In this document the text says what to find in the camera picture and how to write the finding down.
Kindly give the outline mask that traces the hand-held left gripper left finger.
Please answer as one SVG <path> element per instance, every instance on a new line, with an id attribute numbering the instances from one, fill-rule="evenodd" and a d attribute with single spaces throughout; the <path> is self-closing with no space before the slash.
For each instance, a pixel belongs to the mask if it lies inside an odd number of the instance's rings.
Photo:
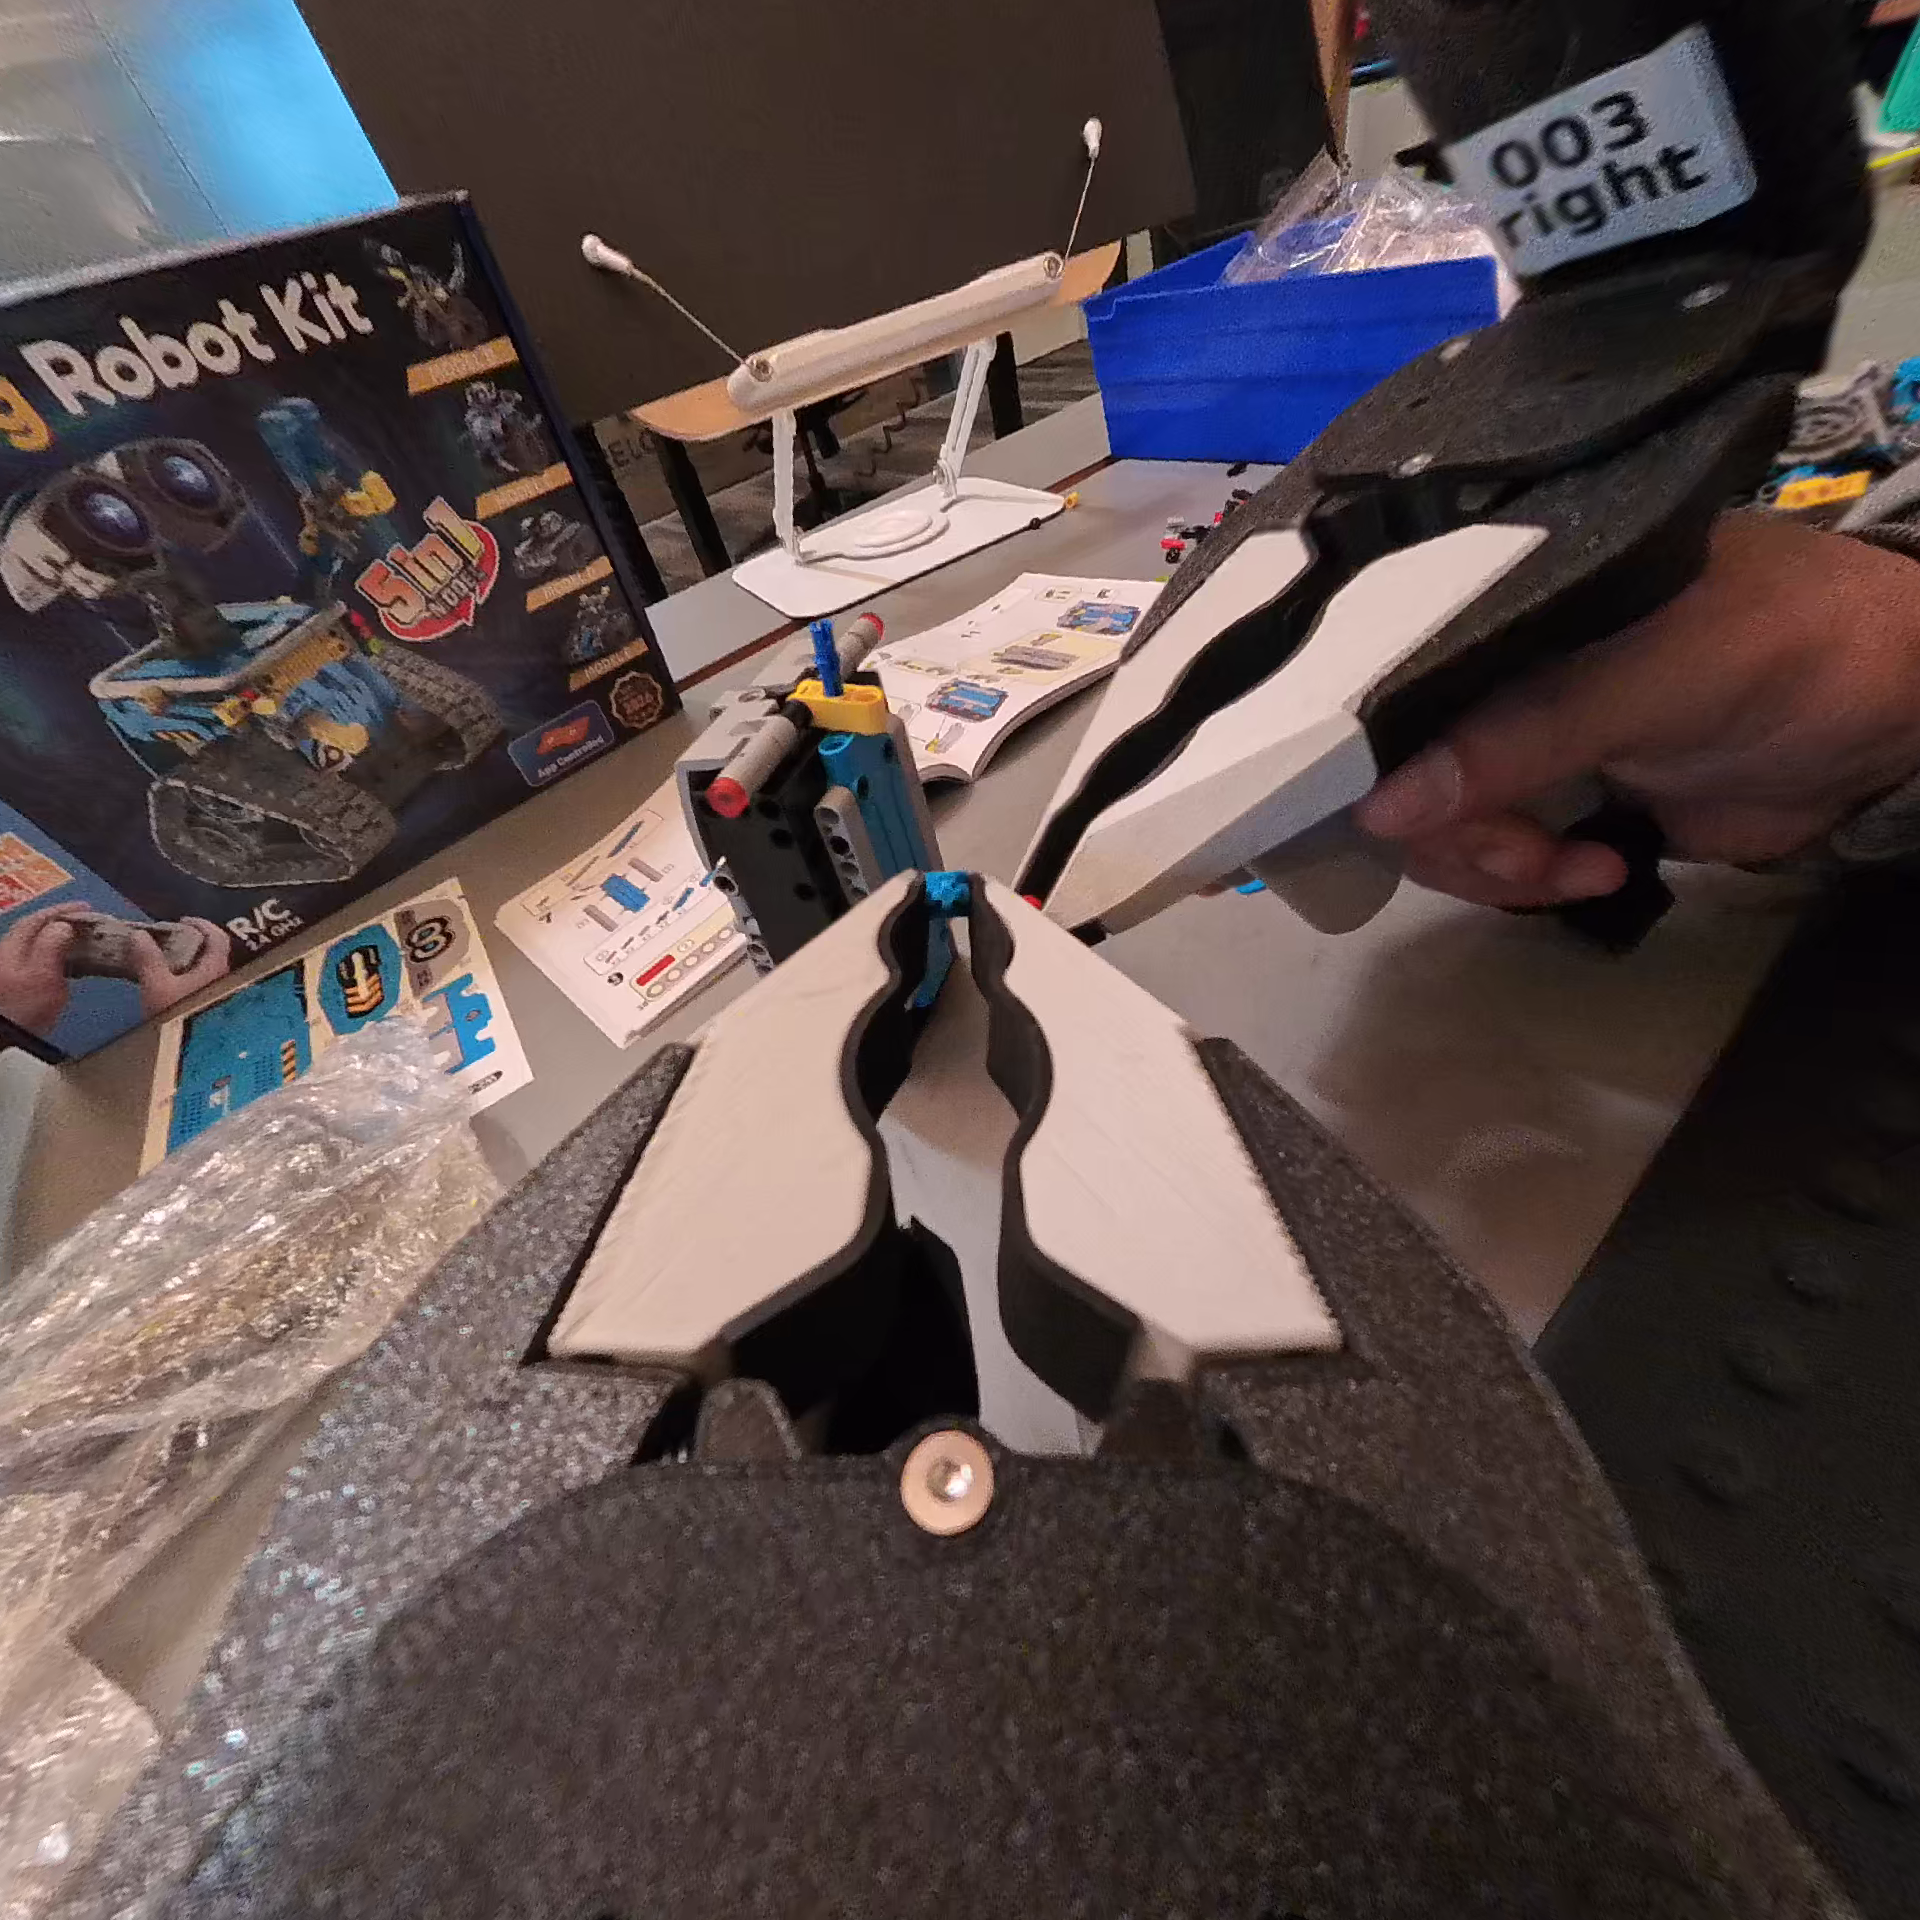
<path id="1" fill-rule="evenodd" d="M 928 980 L 923 879 L 891 879 L 716 1015 L 549 1333 L 556 1361 L 697 1375 L 856 1273 L 891 1218 L 877 1115 Z"/>

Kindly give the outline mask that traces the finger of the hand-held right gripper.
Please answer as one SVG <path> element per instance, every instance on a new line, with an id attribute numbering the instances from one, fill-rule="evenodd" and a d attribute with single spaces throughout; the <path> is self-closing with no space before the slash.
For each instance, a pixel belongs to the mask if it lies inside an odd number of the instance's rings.
<path id="1" fill-rule="evenodd" d="M 1209 836 L 1184 825 L 1230 749 L 1230 712 L 1305 647 L 1329 609 L 1329 555 L 1305 531 L 1249 536 L 1114 673 L 1043 810 L 1014 892 L 1043 907 L 1152 907 Z"/>
<path id="2" fill-rule="evenodd" d="M 1365 697 L 1546 539 L 1483 521 L 1362 564 L 1288 660 L 1092 819 L 1049 885 L 1052 919 L 1131 929 L 1360 802 L 1380 776 Z"/>

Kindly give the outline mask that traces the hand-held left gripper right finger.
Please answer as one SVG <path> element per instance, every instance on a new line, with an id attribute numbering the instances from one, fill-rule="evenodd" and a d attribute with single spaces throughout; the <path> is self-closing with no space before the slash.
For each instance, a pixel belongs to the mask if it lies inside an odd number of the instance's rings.
<path id="1" fill-rule="evenodd" d="M 1065 1399 L 1341 1330 L 1184 1020 L 1004 885 L 977 888 L 987 1067 L 1014 1114 L 998 1320 Z"/>

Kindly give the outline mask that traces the small blue connector brick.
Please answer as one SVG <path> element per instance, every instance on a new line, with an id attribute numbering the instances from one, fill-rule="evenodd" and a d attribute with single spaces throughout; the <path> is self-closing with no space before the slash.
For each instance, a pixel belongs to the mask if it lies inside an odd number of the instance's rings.
<path id="1" fill-rule="evenodd" d="M 966 872 L 926 872 L 922 879 L 922 900 L 928 915 L 928 938 L 926 968 L 909 1002 L 915 1015 L 928 1015 L 936 1009 L 953 970 L 953 925 L 966 923 L 970 919 L 972 875 Z"/>

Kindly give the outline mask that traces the grey desk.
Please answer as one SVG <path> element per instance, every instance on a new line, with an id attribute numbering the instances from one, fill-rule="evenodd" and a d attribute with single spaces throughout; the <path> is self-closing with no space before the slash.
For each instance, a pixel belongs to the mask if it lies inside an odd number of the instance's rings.
<path id="1" fill-rule="evenodd" d="M 1685 881 L 1640 959 L 1578 955 L 1548 915 L 1409 873 L 1378 919 L 1307 931 L 1260 897 L 1188 900 L 1102 951 L 1190 1025 L 1276 1067 L 1338 1141 L 1468 1257 L 1525 1330 L 1565 1295 L 1732 1020 L 1731 929 L 1757 951 L 1778 881 Z"/>

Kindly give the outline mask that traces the person's right hand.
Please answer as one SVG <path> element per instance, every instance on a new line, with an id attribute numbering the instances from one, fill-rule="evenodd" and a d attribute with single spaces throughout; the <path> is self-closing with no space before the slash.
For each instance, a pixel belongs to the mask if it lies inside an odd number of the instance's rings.
<path id="1" fill-rule="evenodd" d="M 1915 516 L 1837 536 L 1731 513 L 1670 603 L 1465 715 L 1357 828 L 1420 885 L 1497 907 L 1616 895 L 1625 860 L 1548 828 L 1595 783 L 1670 857 L 1753 873 L 1915 866 Z"/>

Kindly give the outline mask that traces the instruction booklet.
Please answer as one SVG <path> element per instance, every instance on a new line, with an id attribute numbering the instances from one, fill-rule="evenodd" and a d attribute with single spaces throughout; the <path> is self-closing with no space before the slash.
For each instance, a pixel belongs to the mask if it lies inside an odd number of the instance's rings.
<path id="1" fill-rule="evenodd" d="M 864 660 L 923 785 L 972 785 L 1005 741 L 1097 689 L 1138 636 L 1164 581 L 1027 572 L 940 626 L 883 641 Z"/>

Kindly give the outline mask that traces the pile of small bricks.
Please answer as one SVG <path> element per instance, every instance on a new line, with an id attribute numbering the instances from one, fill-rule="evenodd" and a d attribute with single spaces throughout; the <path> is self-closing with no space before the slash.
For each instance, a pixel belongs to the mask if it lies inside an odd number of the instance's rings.
<path id="1" fill-rule="evenodd" d="M 1918 457 L 1918 356 L 1868 360 L 1800 385 L 1792 424 L 1757 503 L 1836 521 Z"/>

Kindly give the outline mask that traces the blue plastic bin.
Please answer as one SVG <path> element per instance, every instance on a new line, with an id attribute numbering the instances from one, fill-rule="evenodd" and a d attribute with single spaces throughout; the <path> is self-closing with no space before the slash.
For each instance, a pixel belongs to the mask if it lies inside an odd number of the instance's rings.
<path id="1" fill-rule="evenodd" d="M 1422 353 L 1499 321 L 1497 264 L 1227 281 L 1240 241 L 1086 305 L 1110 456 L 1284 464 Z"/>

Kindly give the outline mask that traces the folded instruction leaflet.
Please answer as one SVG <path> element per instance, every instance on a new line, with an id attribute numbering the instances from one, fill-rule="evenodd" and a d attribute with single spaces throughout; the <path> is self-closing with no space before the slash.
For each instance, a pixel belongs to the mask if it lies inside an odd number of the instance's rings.
<path id="1" fill-rule="evenodd" d="M 675 783 L 502 904 L 493 925 L 621 1050 L 750 959 Z"/>

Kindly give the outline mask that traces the black blue brick model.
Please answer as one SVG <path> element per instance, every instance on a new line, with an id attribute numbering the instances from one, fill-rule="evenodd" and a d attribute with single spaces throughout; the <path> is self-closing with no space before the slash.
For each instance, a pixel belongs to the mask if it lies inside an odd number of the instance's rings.
<path id="1" fill-rule="evenodd" d="M 712 700 L 677 761 L 689 834 L 760 975 L 894 875 L 946 864 L 906 723 L 872 667 L 881 645 L 875 613 L 812 623 L 757 683 Z"/>

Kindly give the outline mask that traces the blue sticker sheet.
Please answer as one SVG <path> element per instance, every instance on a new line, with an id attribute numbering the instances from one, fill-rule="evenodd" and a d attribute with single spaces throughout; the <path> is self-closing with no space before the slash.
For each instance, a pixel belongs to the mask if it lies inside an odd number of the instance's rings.
<path id="1" fill-rule="evenodd" d="M 445 1082 L 482 1114 L 534 1082 L 460 881 L 211 1000 L 161 1032 L 139 1171 L 307 1077 L 337 1045 L 416 1017 Z"/>

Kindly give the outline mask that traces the black perforated panel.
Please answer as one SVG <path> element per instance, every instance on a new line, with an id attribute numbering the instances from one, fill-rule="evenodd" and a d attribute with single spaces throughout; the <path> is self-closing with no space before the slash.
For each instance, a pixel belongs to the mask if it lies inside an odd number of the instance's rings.
<path id="1" fill-rule="evenodd" d="M 1533 1356 L 1731 1737 L 1918 1915 L 1918 895 L 1817 899 Z"/>

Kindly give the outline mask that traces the black monitor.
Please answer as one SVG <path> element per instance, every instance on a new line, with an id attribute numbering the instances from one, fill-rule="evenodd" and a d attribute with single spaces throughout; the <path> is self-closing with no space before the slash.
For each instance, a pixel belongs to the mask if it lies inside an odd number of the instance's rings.
<path id="1" fill-rule="evenodd" d="M 1329 138 L 1300 3 L 308 3 L 405 196 L 460 188 L 564 418 L 1056 249 L 1252 221 Z"/>

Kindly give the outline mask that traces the robot kit box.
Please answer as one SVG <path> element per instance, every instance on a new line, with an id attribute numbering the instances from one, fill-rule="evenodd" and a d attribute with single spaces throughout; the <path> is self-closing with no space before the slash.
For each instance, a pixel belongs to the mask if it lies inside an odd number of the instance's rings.
<path id="1" fill-rule="evenodd" d="M 2 301 L 4 1047 L 98 1052 L 681 707 L 466 194 Z"/>

